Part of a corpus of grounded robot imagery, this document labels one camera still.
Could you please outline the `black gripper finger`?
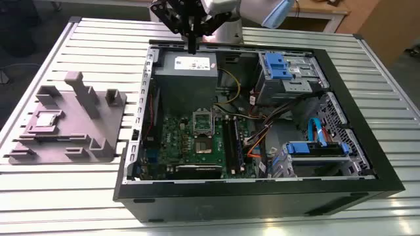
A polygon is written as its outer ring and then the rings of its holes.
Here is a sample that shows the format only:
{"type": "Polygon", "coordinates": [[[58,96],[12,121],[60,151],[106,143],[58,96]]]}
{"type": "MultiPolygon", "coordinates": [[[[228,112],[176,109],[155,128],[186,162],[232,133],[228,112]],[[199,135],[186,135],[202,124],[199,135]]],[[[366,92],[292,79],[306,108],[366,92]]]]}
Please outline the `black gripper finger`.
{"type": "Polygon", "coordinates": [[[203,15],[194,16],[194,54],[196,54],[198,50],[198,38],[210,36],[231,17],[232,12],[226,12],[216,14],[203,22],[203,15]]]}
{"type": "Polygon", "coordinates": [[[194,33],[191,30],[190,17],[180,19],[170,18],[167,0],[155,0],[151,3],[150,10],[164,23],[172,33],[180,34],[188,45],[188,53],[194,54],[194,33]]]}

